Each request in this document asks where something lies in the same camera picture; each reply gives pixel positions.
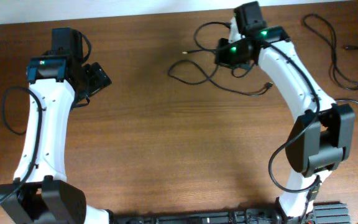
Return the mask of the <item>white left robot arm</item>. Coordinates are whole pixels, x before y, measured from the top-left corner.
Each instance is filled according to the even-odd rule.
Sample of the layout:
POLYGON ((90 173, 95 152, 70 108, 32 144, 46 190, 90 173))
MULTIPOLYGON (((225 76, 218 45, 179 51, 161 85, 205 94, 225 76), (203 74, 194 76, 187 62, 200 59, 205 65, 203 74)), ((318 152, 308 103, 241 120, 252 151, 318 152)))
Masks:
POLYGON ((87 63, 90 41, 72 28, 52 30, 52 47, 26 68, 30 107, 24 148, 10 184, 0 185, 0 206, 14 223, 112 223, 110 210, 87 204, 67 182, 65 141, 70 112, 89 105, 111 84, 99 63, 87 63))

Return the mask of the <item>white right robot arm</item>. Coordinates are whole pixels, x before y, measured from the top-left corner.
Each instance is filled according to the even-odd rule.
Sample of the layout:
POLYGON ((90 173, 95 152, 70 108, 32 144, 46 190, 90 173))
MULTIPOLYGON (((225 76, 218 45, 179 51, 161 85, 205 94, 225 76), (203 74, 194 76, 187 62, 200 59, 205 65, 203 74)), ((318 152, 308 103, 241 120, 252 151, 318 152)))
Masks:
POLYGON ((269 27, 258 2, 234 10, 229 37, 221 39, 216 64, 227 68, 258 65, 287 103, 294 125, 281 146, 291 166, 272 211, 248 210, 247 217, 268 223, 349 223, 344 203, 317 205, 323 182, 350 154, 353 109, 337 104, 314 81, 280 26, 269 27))

